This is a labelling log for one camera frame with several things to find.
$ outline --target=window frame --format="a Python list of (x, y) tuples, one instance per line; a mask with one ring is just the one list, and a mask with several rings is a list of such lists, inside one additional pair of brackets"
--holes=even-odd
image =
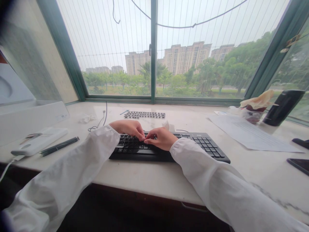
[(56, 0), (37, 0), (64, 66), (80, 101), (110, 101), (149, 104), (189, 104), (239, 106), (245, 99), (259, 96), (269, 85), (286, 53), (280, 53), (286, 41), (297, 35), (309, 16), (309, 2), (291, 0), (261, 60), (243, 99), (156, 97), (157, 0), (151, 0), (151, 95), (91, 95), (83, 76)]

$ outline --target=white sleeve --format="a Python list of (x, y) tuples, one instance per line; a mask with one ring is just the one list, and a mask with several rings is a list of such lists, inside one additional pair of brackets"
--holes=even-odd
[(231, 165), (216, 161), (194, 141), (181, 138), (170, 152), (205, 206), (235, 231), (309, 231)]
[(81, 192), (110, 157), (120, 135), (109, 125), (39, 173), (4, 210), (13, 231), (56, 231)]

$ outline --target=overcast sky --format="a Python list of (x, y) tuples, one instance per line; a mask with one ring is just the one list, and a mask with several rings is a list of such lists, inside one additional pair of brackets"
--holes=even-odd
[[(190, 26), (213, 18), (244, 0), (158, 0), (158, 23)], [(120, 65), (126, 71), (125, 55), (143, 52), (151, 42), (151, 21), (131, 0), (57, 0), (80, 68)], [(134, 2), (151, 17), (150, 0)], [(256, 41), (274, 30), (289, 0), (248, 0), (225, 15), (194, 28), (158, 26), (157, 58), (173, 44), (203, 41), (212, 50), (223, 44)]]

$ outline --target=black bottle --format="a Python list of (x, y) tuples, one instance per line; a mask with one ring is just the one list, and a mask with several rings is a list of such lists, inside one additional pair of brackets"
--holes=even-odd
[(304, 94), (303, 90), (284, 90), (275, 101), (278, 106), (270, 108), (263, 122), (271, 126), (279, 126)]

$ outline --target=smartphone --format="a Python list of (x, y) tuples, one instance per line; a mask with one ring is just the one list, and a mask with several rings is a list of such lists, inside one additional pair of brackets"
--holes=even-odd
[(309, 176), (309, 159), (287, 159), (287, 162)]

